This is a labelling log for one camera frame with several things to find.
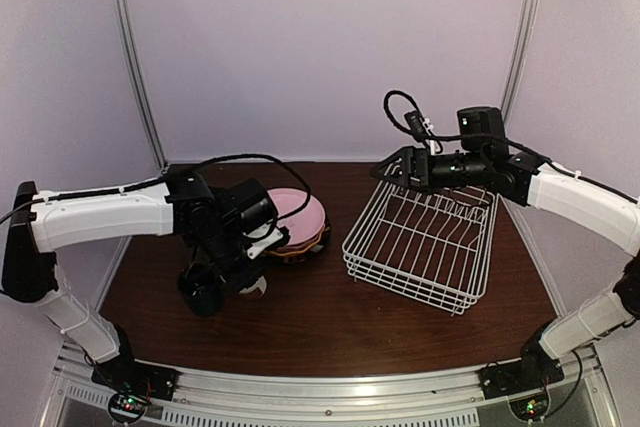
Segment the white brown small cup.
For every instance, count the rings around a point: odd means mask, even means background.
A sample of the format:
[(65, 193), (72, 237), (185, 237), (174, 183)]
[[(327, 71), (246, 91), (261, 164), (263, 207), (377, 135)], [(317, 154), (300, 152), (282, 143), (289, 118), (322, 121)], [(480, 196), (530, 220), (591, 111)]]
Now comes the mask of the white brown small cup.
[(267, 291), (268, 283), (264, 276), (260, 276), (252, 285), (243, 288), (239, 294), (246, 298), (261, 298)]

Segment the dark teal small cup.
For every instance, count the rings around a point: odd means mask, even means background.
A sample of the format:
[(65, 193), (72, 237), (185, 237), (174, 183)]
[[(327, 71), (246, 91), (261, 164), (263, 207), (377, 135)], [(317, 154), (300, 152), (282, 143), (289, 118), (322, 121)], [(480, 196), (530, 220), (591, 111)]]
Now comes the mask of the dark teal small cup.
[(219, 279), (204, 264), (195, 263), (183, 270), (178, 277), (177, 288), (195, 316), (213, 317), (224, 305), (224, 294)]

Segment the pink polka dot plate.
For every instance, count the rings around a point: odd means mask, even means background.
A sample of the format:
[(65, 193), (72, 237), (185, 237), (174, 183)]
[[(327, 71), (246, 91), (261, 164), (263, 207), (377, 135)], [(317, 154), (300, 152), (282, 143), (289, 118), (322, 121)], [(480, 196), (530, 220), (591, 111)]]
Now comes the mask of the pink polka dot plate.
[(323, 237), (323, 234), (324, 234), (324, 231), (320, 231), (317, 236), (315, 236), (312, 239), (309, 239), (308, 241), (305, 241), (303, 243), (296, 244), (296, 245), (286, 245), (284, 247), (279, 247), (279, 248), (270, 248), (269, 250), (266, 251), (266, 253), (269, 255), (274, 255), (279, 257), (300, 255), (301, 253), (307, 252), (312, 247), (319, 244)]

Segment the black striped rim plate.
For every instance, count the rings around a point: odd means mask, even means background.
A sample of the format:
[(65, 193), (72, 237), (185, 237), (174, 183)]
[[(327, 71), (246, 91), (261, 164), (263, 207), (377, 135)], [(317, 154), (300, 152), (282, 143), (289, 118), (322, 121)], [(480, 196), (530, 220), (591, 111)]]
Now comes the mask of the black striped rim plate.
[(331, 225), (331, 221), (329, 219), (326, 219), (324, 222), (324, 227), (322, 229), (322, 231), (324, 231), (323, 234), (323, 240), (325, 241), (324, 244), (324, 248), (317, 254), (313, 254), (313, 255), (308, 255), (303, 259), (299, 259), (298, 261), (294, 261), (294, 262), (283, 262), (283, 261), (279, 261), (279, 260), (275, 260), (273, 258), (268, 258), (266, 256), (266, 259), (269, 260), (270, 262), (274, 263), (274, 264), (281, 264), (281, 265), (293, 265), (293, 264), (299, 264), (299, 263), (303, 263), (305, 261), (308, 261), (314, 257), (317, 257), (319, 254), (321, 254), (322, 252), (324, 252), (326, 250), (326, 248), (328, 247), (329, 243), (330, 243), (330, 238), (331, 238), (331, 234), (332, 234), (332, 225)]

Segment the plain pink plate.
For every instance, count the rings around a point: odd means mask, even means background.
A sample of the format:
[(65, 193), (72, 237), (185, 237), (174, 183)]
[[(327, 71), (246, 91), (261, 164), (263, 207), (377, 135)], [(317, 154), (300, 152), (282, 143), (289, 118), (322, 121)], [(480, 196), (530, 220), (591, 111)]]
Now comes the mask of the plain pink plate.
[[(278, 210), (279, 216), (284, 216), (300, 207), (306, 199), (306, 193), (294, 188), (274, 188), (267, 191)], [(291, 217), (278, 221), (280, 229), (289, 232), (289, 242), (286, 248), (298, 247), (316, 239), (324, 230), (326, 212), (322, 203), (311, 196), (304, 209)]]

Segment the yellow polka dot plate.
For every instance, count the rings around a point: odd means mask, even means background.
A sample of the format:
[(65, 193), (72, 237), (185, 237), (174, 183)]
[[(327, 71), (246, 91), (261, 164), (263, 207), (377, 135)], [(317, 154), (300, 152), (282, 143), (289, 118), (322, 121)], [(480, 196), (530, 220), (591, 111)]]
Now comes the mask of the yellow polka dot plate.
[(282, 247), (276, 250), (269, 250), (265, 253), (268, 258), (283, 262), (294, 262), (303, 259), (308, 255), (319, 253), (324, 248), (325, 241), (319, 235), (312, 241), (298, 246)]

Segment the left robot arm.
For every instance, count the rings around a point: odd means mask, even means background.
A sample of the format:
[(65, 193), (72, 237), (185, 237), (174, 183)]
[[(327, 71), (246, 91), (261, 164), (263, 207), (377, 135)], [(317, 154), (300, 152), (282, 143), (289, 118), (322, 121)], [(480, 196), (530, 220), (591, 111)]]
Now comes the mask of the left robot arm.
[(198, 175), (95, 191), (38, 190), (25, 182), (8, 222), (4, 292), (33, 305), (91, 360), (105, 364), (106, 376), (123, 391), (143, 383), (143, 368), (127, 353), (125, 334), (74, 292), (60, 251), (137, 236), (181, 236), (204, 255), (215, 279), (240, 292), (261, 277), (259, 255), (286, 237), (258, 181), (214, 188)]

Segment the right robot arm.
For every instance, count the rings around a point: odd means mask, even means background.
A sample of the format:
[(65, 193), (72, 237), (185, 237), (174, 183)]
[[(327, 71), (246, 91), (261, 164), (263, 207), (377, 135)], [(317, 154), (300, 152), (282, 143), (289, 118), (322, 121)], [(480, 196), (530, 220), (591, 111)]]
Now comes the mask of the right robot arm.
[(607, 336), (639, 318), (639, 204), (550, 158), (507, 138), (495, 107), (470, 107), (457, 113), (454, 153), (434, 153), (446, 142), (418, 111), (405, 115), (405, 146), (375, 164), (374, 178), (418, 193), (467, 187), (484, 188), (503, 199), (571, 223), (625, 253), (629, 261), (619, 278), (535, 334), (525, 357), (513, 366), (519, 387), (535, 387), (551, 371), (551, 360)]

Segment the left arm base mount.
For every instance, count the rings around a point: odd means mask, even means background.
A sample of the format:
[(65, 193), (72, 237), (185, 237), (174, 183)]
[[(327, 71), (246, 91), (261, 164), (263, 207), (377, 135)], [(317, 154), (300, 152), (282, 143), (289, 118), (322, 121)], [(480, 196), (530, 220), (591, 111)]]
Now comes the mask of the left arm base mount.
[(149, 403), (151, 399), (171, 401), (179, 373), (176, 369), (137, 361), (126, 334), (119, 333), (118, 355), (97, 362), (84, 352), (85, 362), (93, 369), (91, 380), (116, 393), (134, 396)]

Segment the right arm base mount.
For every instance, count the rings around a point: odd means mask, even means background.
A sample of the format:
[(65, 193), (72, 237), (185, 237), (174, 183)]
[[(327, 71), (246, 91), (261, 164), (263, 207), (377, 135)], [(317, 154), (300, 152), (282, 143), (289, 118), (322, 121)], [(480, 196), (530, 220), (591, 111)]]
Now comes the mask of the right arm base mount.
[(534, 338), (521, 348), (519, 359), (489, 363), (477, 374), (487, 400), (542, 389), (565, 378), (559, 361), (549, 357)]

